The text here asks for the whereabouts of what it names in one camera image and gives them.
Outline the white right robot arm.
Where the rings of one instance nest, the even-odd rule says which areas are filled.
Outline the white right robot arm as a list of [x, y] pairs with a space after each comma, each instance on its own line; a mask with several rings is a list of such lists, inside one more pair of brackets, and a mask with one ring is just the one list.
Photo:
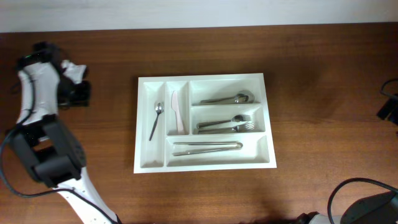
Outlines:
[[[331, 206], [333, 199], [338, 191], [344, 186], [354, 183], [364, 182], [373, 184], [387, 191], [361, 198], [350, 205], [341, 216], [333, 216]], [[377, 180], [355, 177], [347, 179], [338, 184], [329, 196], [327, 214], [322, 215], [318, 212], [303, 213], [298, 216], [294, 223], [397, 223], [397, 188], [382, 183]]]

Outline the metal tablespoon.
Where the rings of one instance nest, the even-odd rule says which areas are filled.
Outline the metal tablespoon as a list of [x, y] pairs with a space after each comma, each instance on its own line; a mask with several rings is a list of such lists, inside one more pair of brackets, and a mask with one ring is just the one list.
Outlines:
[[234, 103], [234, 96], [226, 97], [226, 98], [218, 98], [218, 99], [211, 99], [211, 100], [201, 100], [199, 102], [200, 105], [230, 105], [236, 104]]
[[249, 90], [241, 90], [234, 97], [234, 103], [236, 103], [236, 104], [253, 103], [254, 100], [255, 100], [255, 96]]

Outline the small metal teaspoon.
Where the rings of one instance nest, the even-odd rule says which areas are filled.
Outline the small metal teaspoon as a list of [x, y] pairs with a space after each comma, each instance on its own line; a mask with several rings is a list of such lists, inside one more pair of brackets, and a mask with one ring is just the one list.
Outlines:
[[159, 116], [164, 112], [164, 103], [162, 101], [159, 101], [155, 104], [155, 112], [157, 115], [153, 123], [152, 130], [150, 132], [149, 141], [152, 141], [159, 120]]

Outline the metal fork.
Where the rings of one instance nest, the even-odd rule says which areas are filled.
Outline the metal fork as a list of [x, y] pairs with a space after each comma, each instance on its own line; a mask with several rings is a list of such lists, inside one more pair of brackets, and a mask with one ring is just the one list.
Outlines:
[[239, 122], [244, 122], [244, 121], [251, 121], [251, 116], [246, 115], [246, 114], [238, 114], [236, 116], [233, 116], [231, 119], [227, 120], [222, 120], [222, 121], [210, 121], [210, 122], [202, 122], [197, 124], [197, 128], [205, 128], [208, 126], [214, 126], [217, 124], [224, 124], [224, 123], [239, 123]]
[[228, 128], [216, 129], [197, 129], [194, 134], [228, 134], [228, 133], [246, 133], [255, 129], [254, 123], [245, 123]]

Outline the pink plastic knife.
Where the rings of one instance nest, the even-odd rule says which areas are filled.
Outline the pink plastic knife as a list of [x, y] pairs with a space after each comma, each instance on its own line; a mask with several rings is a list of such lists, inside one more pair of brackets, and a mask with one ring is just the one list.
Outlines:
[[172, 93], [171, 99], [171, 107], [175, 111], [175, 118], [176, 118], [176, 125], [177, 125], [177, 132], [179, 135], [185, 134], [185, 129], [183, 126], [183, 120], [180, 114], [179, 104], [178, 104], [178, 93], [174, 91]]

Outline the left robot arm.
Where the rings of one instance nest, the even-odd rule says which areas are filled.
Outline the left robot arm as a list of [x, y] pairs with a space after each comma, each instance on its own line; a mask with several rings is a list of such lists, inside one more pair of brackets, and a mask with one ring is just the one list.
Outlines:
[[39, 42], [17, 60], [21, 112], [1, 144], [9, 146], [30, 178], [48, 190], [22, 193], [4, 173], [1, 180], [23, 198], [59, 194], [83, 223], [120, 223], [89, 178], [83, 146], [58, 116], [59, 110], [89, 106], [91, 96], [87, 66], [64, 59], [62, 53], [55, 44]]

